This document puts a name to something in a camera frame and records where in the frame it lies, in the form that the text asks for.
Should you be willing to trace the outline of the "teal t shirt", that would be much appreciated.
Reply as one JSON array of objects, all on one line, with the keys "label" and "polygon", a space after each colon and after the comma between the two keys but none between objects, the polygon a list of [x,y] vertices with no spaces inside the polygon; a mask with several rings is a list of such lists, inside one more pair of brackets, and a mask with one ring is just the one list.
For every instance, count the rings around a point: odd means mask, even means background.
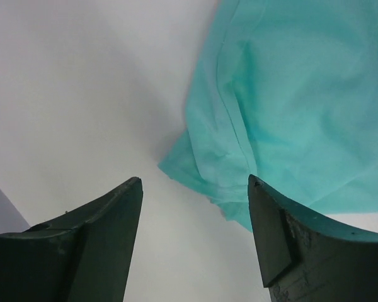
[{"label": "teal t shirt", "polygon": [[221,1],[159,163],[251,228],[248,177],[327,214],[378,212],[378,1]]}]

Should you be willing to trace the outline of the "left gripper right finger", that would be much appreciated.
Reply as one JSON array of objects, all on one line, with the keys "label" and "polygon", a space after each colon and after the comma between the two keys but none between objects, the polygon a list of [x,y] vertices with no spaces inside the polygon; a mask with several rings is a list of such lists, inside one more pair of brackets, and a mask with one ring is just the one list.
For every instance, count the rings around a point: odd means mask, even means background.
[{"label": "left gripper right finger", "polygon": [[254,175],[248,199],[272,301],[378,301],[378,233],[328,218]]}]

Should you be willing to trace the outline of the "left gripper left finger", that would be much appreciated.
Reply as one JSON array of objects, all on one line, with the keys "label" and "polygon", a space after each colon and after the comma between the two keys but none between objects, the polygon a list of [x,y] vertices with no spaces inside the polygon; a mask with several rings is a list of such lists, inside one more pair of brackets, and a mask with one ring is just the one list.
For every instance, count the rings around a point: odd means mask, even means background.
[{"label": "left gripper left finger", "polygon": [[142,200],[132,177],[52,220],[0,234],[0,301],[122,301]]}]

